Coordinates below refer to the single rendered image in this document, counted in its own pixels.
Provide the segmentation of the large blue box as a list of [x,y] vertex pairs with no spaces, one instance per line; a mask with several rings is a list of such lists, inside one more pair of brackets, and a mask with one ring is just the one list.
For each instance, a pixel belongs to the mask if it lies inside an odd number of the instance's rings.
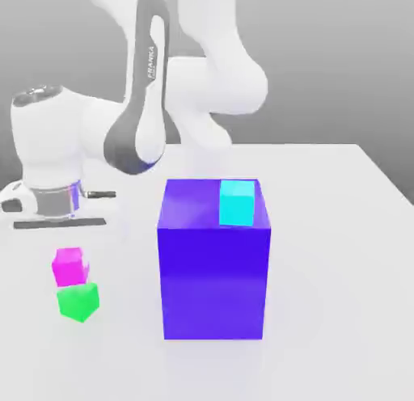
[[259,183],[251,226],[219,223],[218,179],[168,179],[157,226],[167,340],[259,340],[271,224]]

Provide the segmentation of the small green cube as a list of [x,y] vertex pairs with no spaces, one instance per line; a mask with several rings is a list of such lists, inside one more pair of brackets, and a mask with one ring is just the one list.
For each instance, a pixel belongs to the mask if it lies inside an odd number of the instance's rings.
[[90,282],[59,289],[57,301],[63,316],[84,323],[99,309],[98,285]]

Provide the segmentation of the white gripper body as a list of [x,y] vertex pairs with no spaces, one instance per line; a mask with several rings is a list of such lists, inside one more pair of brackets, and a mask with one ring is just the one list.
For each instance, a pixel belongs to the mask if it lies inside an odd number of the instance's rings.
[[117,217],[67,219],[11,219],[5,222],[5,244],[46,241],[51,243],[125,242],[125,227]]

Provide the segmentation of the small cyan cube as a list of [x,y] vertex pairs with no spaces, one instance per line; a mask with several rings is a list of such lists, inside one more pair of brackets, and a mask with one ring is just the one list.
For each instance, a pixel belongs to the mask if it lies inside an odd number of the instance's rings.
[[222,179],[219,190],[219,224],[253,226],[255,197],[253,180]]

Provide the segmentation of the small magenta cube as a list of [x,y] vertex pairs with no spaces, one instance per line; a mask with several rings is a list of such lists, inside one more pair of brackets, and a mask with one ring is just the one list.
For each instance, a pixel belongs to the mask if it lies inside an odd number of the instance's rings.
[[81,247],[58,248],[52,262],[57,287],[84,285],[87,283],[90,266],[84,262]]

